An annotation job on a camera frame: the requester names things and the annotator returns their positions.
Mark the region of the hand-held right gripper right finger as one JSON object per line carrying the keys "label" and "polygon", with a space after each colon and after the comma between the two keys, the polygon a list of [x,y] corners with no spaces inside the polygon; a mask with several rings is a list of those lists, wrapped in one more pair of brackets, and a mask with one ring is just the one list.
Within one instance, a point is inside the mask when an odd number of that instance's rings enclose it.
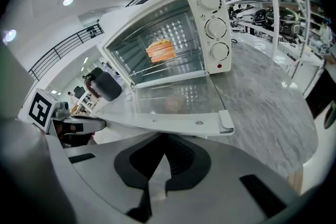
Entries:
{"label": "hand-held right gripper right finger", "polygon": [[240,180],[249,175],[284,206],[298,198],[282,176],[245,151],[200,137],[185,139],[209,153],[210,170],[194,188],[168,192],[153,210],[152,223],[261,223],[268,217]]}

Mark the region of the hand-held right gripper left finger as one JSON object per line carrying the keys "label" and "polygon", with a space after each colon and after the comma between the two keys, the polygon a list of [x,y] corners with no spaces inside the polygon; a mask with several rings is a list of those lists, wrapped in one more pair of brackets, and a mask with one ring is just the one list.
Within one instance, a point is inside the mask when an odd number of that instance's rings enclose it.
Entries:
{"label": "hand-held right gripper left finger", "polygon": [[146,222],[165,201],[165,155],[147,133],[65,149],[80,178],[112,209]]}

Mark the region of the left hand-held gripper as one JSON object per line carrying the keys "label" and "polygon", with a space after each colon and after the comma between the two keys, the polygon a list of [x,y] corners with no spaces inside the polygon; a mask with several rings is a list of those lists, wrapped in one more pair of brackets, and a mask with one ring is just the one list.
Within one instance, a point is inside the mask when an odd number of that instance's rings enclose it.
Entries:
{"label": "left hand-held gripper", "polygon": [[81,115],[70,115],[69,104],[44,89],[36,88],[30,102],[28,118],[45,133],[53,120],[64,120],[64,134],[86,135],[103,130],[105,120]]}

